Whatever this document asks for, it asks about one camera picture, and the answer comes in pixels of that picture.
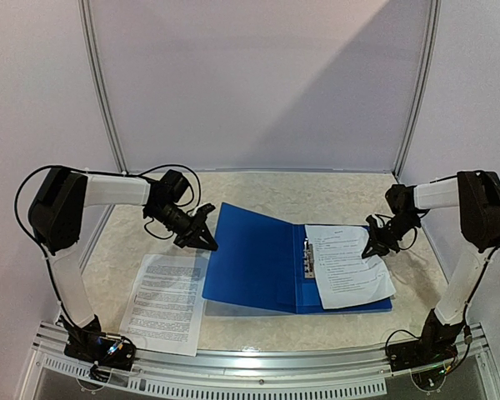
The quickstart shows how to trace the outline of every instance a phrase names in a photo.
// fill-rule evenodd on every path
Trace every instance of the white paper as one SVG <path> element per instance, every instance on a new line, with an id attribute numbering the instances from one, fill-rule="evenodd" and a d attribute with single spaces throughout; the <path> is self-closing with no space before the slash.
<path id="1" fill-rule="evenodd" d="M 144 256 L 120 333 L 138 348 L 196 356 L 207 265 L 205 258 Z"/>
<path id="2" fill-rule="evenodd" d="M 306 225 L 312 244 L 315 279 L 322 307 L 345 308 L 392 296 L 394 288 L 385 262 L 361 254 L 368 242 L 363 227 Z"/>

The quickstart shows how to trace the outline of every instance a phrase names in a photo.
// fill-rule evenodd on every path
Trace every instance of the binder ring mechanism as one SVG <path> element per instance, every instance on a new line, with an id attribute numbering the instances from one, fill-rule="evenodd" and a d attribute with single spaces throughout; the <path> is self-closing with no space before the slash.
<path id="1" fill-rule="evenodd" d="M 303 240 L 303 275 L 306 279 L 315 278 L 314 265 L 313 245 L 305 238 Z"/>

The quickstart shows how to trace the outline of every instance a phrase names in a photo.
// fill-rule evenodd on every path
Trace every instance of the white arm segment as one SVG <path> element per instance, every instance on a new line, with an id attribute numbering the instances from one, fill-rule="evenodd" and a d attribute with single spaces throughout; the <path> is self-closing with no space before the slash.
<path id="1" fill-rule="evenodd" d="M 450 283 L 441 300 L 435 307 L 435 315 L 443 325 L 455 325 L 463 320 L 463 309 L 478 282 L 492 247 L 483 253 L 467 242 L 463 246 L 461 257 Z"/>
<path id="2" fill-rule="evenodd" d="M 84 207 L 107 204 L 147 203 L 150 183 L 140 177 L 109 177 L 87 175 Z"/>
<path id="3" fill-rule="evenodd" d="M 459 205 L 458 179 L 424 183 L 413 189 L 415 207 L 419 210 L 457 207 Z"/>
<path id="4" fill-rule="evenodd" d="M 84 328 L 94 319 L 94 312 L 85 292 L 82 273 L 78 266 L 78 244 L 56 252 L 55 256 L 50 255 L 49 261 L 62 305 L 74 323 Z"/>

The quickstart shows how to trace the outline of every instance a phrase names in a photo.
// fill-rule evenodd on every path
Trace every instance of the tabletop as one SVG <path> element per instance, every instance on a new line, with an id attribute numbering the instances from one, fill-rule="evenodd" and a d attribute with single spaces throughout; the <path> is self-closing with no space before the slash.
<path id="1" fill-rule="evenodd" d="M 357 224 L 371 213 L 389 214 L 384 194 L 396 183 L 393 175 L 342 172 L 200 172 L 202 202 L 217 209 L 207 225 L 214 233 L 222 202 L 290 223 Z M 193 177 L 186 174 L 194 184 Z M 144 254 L 193 256 L 172 240 L 160 241 L 143 230 L 141 207 L 116 206 L 102 231 L 83 274 L 87 295 L 102 329 L 117 332 L 133 281 Z M 159 236 L 167 231 L 159 223 L 149 228 Z M 404 245 L 413 239 L 404 238 Z M 207 304 L 198 348 L 296 352 L 330 350 L 385 342 L 405 328 L 419 334 L 428 311 L 447 287 L 443 271 L 426 235 L 419 230 L 413 247 L 384 258 L 397 290 L 392 311 L 325 315 L 218 315 Z"/>

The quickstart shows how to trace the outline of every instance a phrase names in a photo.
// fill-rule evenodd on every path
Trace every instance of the blue binder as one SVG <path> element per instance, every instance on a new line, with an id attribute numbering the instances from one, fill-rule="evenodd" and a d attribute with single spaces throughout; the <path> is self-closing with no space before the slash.
<path id="1" fill-rule="evenodd" d="M 324 310 L 315 279 L 303 271 L 304 225 L 223 203 L 215 232 L 218 250 L 207 266 L 203 297 L 285 313 L 391 311 L 390 298 Z"/>

